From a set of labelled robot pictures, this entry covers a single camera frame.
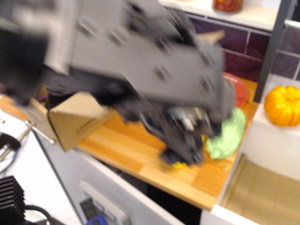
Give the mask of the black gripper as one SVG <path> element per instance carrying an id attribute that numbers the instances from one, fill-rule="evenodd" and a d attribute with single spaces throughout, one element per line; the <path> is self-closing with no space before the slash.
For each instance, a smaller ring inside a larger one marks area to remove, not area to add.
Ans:
<path id="1" fill-rule="evenodd" d="M 166 111 L 140 112 L 147 131 L 167 145 L 160 157 L 168 164 L 199 164 L 204 160 L 202 136 L 221 135 L 220 122 L 213 122 L 198 107 L 172 107 Z"/>

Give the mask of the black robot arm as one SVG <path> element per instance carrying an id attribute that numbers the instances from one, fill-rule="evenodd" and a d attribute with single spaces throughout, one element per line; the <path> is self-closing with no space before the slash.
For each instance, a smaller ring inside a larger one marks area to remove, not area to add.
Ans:
<path id="1" fill-rule="evenodd" d="M 157 0 L 3 0 L 0 83 L 27 105 L 42 85 L 90 93 L 167 145 L 169 164 L 203 161 L 235 106 L 224 55 Z"/>

